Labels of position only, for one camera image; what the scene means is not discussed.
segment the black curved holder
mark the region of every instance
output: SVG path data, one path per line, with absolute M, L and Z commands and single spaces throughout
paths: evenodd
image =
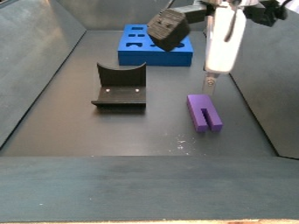
M 112 69 L 97 64 L 101 88 L 98 106 L 145 106 L 145 63 L 133 69 Z

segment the blue block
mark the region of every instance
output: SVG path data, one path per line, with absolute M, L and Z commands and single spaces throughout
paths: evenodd
M 117 46 L 120 66 L 188 67 L 192 64 L 192 43 L 184 38 L 169 52 L 160 49 L 147 35 L 145 24 L 127 24 Z

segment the purple block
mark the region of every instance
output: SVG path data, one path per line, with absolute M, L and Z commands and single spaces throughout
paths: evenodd
M 187 100 L 196 131 L 205 131 L 208 126 L 211 131 L 220 131 L 223 124 L 211 98 L 205 94 L 189 94 Z

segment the bin floor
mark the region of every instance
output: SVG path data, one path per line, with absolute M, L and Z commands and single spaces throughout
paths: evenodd
M 147 106 L 102 111 L 97 63 L 117 65 L 121 31 L 88 31 L 10 135 L 1 156 L 272 157 L 273 148 L 228 75 L 211 97 L 223 129 L 197 133 L 187 95 L 201 93 L 205 38 L 191 33 L 191 66 L 147 67 Z

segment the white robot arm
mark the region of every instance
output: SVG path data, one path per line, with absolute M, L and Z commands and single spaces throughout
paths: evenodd
M 247 18 L 272 26 L 277 18 L 285 19 L 285 10 L 276 0 L 195 0 L 189 6 L 169 8 L 172 4 L 173 0 L 149 21 L 147 33 L 153 43 L 171 51 L 191 31 L 188 24 L 207 17 L 203 93 L 212 95 L 219 75 L 233 68 Z

